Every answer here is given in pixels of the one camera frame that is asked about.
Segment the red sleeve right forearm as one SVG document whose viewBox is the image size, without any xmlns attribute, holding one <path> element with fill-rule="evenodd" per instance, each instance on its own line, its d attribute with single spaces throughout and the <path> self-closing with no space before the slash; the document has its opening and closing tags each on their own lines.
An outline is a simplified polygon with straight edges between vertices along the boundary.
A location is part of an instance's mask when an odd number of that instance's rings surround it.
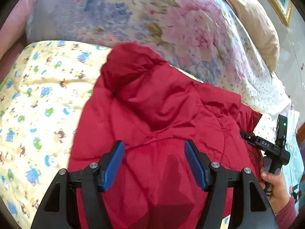
<svg viewBox="0 0 305 229">
<path fill-rule="evenodd" d="M 279 229 L 288 229 L 297 218 L 295 200 L 290 198 L 288 204 L 275 215 Z"/>
</svg>

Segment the person's right hand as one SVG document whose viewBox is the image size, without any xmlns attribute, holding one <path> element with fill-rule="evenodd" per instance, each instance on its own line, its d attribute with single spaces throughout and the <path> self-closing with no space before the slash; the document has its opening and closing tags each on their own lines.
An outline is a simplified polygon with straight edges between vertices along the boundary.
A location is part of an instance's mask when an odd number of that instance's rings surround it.
<svg viewBox="0 0 305 229">
<path fill-rule="evenodd" d="M 272 185 L 269 202 L 274 213 L 278 214 L 290 201 L 282 171 L 280 171 L 279 175 L 274 175 L 264 171 L 264 168 L 261 167 L 260 180 L 263 180 L 265 184 L 269 183 Z M 263 189 L 265 188 L 265 184 L 260 183 Z"/>
</svg>

